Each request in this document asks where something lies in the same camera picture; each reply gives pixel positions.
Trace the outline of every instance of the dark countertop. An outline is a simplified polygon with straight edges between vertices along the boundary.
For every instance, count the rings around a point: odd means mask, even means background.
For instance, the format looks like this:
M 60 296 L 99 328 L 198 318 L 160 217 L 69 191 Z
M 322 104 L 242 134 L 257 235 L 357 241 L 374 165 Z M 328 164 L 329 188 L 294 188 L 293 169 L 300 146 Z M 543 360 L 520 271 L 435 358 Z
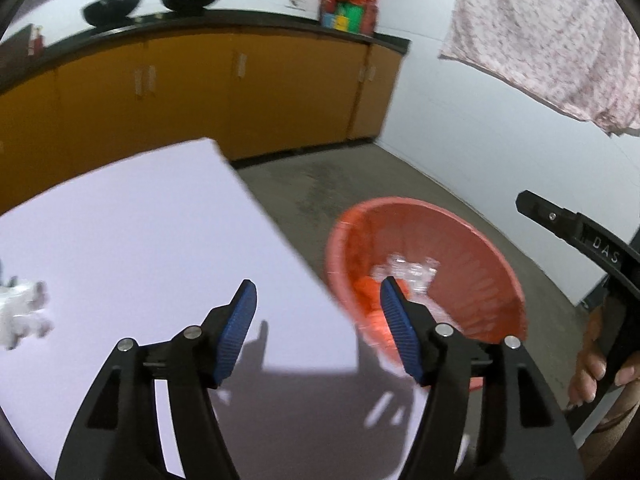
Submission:
M 322 27 L 316 20 L 274 12 L 212 9 L 205 10 L 197 16 L 181 16 L 175 12 L 161 12 L 136 18 L 127 18 L 123 22 L 108 28 L 89 28 L 48 46 L 36 60 L 29 60 L 27 63 L 9 63 L 9 66 L 0 73 L 0 94 L 38 73 L 62 64 L 64 62 L 63 59 L 67 57 L 71 57 L 85 49 L 99 46 L 109 40 L 120 40 L 129 36 L 161 32 L 163 30 L 207 27 L 271 27 L 314 32 L 355 43 L 378 44 L 403 56 L 407 53 L 410 44 L 410 41 L 404 38 L 377 33 L 373 37 L 351 34 L 350 32 Z

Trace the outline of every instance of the gray floor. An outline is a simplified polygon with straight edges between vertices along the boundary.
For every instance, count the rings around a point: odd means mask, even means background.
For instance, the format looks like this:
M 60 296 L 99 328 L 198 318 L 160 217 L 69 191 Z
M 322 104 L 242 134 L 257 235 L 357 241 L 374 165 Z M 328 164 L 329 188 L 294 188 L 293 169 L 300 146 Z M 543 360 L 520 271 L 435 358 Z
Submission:
M 345 146 L 291 156 L 238 170 L 290 243 L 324 279 L 324 246 L 350 206 L 379 196 L 426 200 L 459 215 L 483 232 L 507 258 L 526 296 L 529 338 L 535 359 L 564 406 L 586 315 L 575 308 L 545 274 L 495 227 L 433 180 L 374 144 Z M 479 395 L 471 412 L 479 411 Z M 470 430 L 478 417 L 470 414 Z

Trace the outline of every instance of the metal bolt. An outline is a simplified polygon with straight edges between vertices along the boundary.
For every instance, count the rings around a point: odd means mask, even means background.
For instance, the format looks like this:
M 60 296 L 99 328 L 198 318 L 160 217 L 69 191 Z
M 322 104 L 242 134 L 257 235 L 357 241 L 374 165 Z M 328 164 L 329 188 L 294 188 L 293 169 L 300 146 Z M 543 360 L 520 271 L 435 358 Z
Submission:
M 188 326 L 184 329 L 182 335 L 187 339 L 197 339 L 202 335 L 202 329 L 197 325 Z
M 504 344 L 509 348 L 515 350 L 516 348 L 520 348 L 520 340 L 514 335 L 508 335 L 504 338 Z
M 440 323 L 436 325 L 436 334 L 441 335 L 442 337 L 449 337 L 453 335 L 453 327 L 446 323 Z
M 133 339 L 130 337 L 126 337 L 118 341 L 118 350 L 121 352 L 126 352 L 127 350 L 131 350 L 133 348 Z

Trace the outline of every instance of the blue rubber pad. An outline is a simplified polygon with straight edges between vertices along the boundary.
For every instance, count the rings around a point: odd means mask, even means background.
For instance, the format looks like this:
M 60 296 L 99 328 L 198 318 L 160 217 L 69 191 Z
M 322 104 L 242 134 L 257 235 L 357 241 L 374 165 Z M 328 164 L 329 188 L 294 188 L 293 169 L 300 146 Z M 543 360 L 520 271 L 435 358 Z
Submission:
M 248 280 L 243 286 L 244 290 L 218 340 L 216 367 L 213 370 L 213 380 L 216 384 L 224 381 L 234 370 L 244 338 L 249 331 L 249 325 L 254 319 L 255 307 L 258 303 L 257 291 L 255 285 Z
M 385 313 L 386 323 L 394 337 L 404 371 L 420 383 L 424 375 L 420 357 L 420 342 L 404 311 L 403 302 L 402 292 L 399 291 L 399 288 L 394 288 L 391 278 L 385 278 L 380 286 L 382 311 Z

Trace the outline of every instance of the table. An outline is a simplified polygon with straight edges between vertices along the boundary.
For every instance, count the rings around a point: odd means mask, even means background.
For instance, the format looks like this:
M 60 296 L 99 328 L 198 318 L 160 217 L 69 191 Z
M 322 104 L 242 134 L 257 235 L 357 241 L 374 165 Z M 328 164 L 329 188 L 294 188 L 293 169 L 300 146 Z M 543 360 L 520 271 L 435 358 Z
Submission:
M 53 332 L 0 351 L 0 406 L 48 474 L 119 339 L 168 340 L 249 278 L 255 319 L 211 394 L 240 476 L 398 477 L 425 395 L 358 340 L 211 140 L 61 184 L 0 217 L 0 234 L 5 275 L 44 280 L 50 295 Z M 166 384 L 156 391 L 167 467 L 182 474 Z

